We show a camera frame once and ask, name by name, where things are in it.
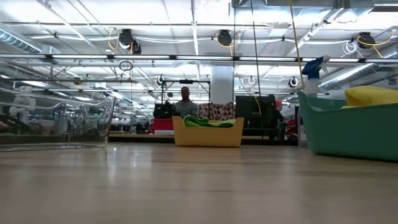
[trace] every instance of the person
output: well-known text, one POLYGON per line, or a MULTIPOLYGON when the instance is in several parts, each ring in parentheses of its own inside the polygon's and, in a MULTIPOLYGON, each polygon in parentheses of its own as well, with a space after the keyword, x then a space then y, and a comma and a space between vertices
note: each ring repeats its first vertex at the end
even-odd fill
POLYGON ((180 117, 183 119, 188 115, 197 117, 199 113, 199 106, 189 99, 188 87, 185 86, 181 88, 181 97, 182 100, 175 104, 175 112, 180 113, 180 117))

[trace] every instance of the green fabric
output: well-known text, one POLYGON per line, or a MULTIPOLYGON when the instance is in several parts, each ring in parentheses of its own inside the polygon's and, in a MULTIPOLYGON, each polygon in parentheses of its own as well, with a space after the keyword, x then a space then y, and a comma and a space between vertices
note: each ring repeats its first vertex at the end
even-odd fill
POLYGON ((208 119, 198 119, 194 116, 188 115, 184 118, 185 127, 211 127, 211 128, 230 128, 234 126, 235 119, 210 123, 208 119))
POLYGON ((345 100, 297 94, 311 151, 398 162, 398 104, 341 109, 345 100))

